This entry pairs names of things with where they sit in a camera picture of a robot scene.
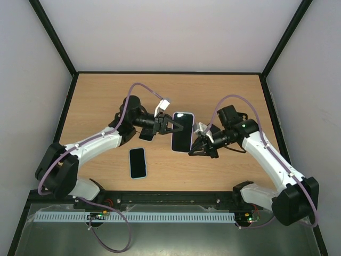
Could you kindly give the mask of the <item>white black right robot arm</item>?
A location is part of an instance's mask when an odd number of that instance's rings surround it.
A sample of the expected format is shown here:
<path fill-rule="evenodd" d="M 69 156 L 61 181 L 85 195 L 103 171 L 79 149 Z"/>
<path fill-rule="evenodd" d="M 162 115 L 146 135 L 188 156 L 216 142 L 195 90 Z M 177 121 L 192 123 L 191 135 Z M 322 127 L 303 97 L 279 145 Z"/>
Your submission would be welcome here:
<path fill-rule="evenodd" d="M 231 144 L 251 154 L 275 185 L 275 190 L 247 181 L 234 187 L 233 205 L 244 209 L 255 204 L 273 212 L 277 220 L 289 226 L 312 216 L 317 221 L 319 184 L 313 177 L 306 178 L 288 163 L 272 146 L 257 122 L 239 113 L 233 105 L 216 112 L 224 129 L 212 132 L 211 124 L 195 123 L 197 138 L 190 156 L 218 158 L 218 150 Z"/>

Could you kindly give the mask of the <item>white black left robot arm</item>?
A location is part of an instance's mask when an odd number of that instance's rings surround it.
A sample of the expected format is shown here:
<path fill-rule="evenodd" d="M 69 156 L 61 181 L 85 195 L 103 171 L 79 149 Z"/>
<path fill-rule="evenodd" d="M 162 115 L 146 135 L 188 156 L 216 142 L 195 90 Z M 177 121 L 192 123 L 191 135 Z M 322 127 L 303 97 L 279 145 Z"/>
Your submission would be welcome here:
<path fill-rule="evenodd" d="M 183 125 L 165 112 L 169 104 L 167 99 L 161 99 L 155 112 L 149 113 L 140 98 L 131 95 L 124 99 L 113 121 L 102 131 L 75 143 L 49 145 L 35 172 L 39 182 L 38 194 L 51 194 L 56 199 L 66 196 L 88 201 L 95 199 L 101 186 L 92 179 L 79 178 L 78 170 L 98 155 L 129 142 L 136 135 L 137 127 L 150 135 L 182 131 Z"/>

